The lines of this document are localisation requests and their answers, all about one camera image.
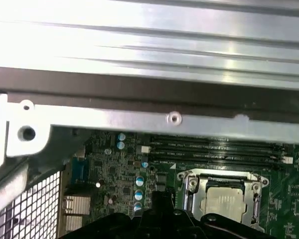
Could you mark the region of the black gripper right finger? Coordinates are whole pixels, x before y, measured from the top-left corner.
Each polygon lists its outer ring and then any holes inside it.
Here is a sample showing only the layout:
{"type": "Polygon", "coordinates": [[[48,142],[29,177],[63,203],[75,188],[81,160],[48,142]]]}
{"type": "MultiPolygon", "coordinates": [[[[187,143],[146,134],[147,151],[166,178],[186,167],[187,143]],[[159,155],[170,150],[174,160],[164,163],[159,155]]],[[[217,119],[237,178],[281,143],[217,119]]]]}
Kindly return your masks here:
{"type": "Polygon", "coordinates": [[[197,220],[187,211],[175,209],[172,194],[163,192],[164,239],[270,239],[272,236],[219,214],[197,220]]]}

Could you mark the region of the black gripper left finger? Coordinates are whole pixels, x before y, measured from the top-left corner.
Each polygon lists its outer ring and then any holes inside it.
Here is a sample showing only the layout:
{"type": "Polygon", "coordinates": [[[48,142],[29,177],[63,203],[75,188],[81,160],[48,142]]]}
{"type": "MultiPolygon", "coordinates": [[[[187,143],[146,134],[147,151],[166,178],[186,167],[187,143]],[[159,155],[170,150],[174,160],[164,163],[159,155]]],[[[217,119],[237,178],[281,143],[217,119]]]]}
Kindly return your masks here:
{"type": "Polygon", "coordinates": [[[131,218],[113,213],[62,236],[63,239],[160,239],[163,192],[151,196],[151,207],[131,218]]]}

